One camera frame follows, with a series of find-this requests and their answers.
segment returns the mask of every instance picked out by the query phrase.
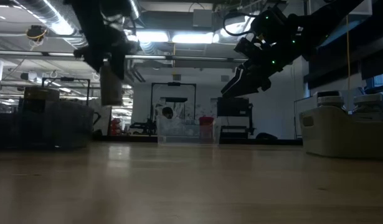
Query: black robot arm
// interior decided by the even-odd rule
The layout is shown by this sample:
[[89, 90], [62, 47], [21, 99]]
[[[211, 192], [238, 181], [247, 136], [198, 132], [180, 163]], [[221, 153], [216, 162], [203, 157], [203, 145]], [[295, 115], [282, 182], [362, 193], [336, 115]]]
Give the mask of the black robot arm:
[[286, 17], [277, 7], [269, 8], [259, 16], [235, 12], [234, 16], [251, 16], [255, 19], [251, 28], [241, 34], [253, 34], [251, 41], [241, 38], [236, 52], [244, 54], [248, 60], [238, 66], [235, 76], [222, 89], [223, 97], [242, 96], [258, 93], [271, 87], [269, 77], [283, 70], [299, 56], [306, 60], [314, 54], [338, 24], [363, 0], [334, 0], [309, 16], [291, 14]]

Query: table surface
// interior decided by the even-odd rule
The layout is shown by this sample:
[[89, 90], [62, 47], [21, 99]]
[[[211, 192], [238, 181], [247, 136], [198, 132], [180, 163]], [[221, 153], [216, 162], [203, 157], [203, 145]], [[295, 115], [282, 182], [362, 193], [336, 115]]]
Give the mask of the table surface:
[[383, 161], [298, 146], [0, 151], [0, 223], [383, 223]]

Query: red object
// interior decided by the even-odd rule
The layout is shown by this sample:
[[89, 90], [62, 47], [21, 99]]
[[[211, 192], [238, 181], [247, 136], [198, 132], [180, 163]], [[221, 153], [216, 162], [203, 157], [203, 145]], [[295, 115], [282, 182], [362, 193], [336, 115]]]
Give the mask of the red object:
[[213, 127], [215, 118], [201, 117], [199, 118], [199, 138], [204, 142], [213, 141]]

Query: transparent container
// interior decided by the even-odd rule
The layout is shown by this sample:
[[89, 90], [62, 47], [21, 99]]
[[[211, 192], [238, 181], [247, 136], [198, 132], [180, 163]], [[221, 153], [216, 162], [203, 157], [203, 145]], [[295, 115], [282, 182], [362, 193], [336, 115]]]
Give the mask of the transparent container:
[[157, 117], [158, 144], [204, 144], [218, 145], [220, 122], [200, 125], [198, 120], [167, 119]]

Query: wooden table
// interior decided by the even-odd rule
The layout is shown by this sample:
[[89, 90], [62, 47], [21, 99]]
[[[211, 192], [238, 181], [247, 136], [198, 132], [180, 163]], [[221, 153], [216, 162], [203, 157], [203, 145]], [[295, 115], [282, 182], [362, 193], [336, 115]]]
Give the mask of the wooden table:
[[0, 223], [383, 223], [383, 162], [296, 146], [0, 152]]

